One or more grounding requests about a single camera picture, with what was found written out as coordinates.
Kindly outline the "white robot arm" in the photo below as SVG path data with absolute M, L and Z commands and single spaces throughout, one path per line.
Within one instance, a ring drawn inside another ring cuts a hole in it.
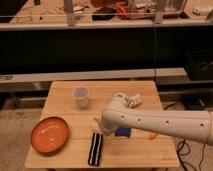
M 213 114 L 209 111 L 138 110 L 126 94 L 116 93 L 103 109 L 99 127 L 105 135 L 117 127 L 135 128 L 213 146 Z

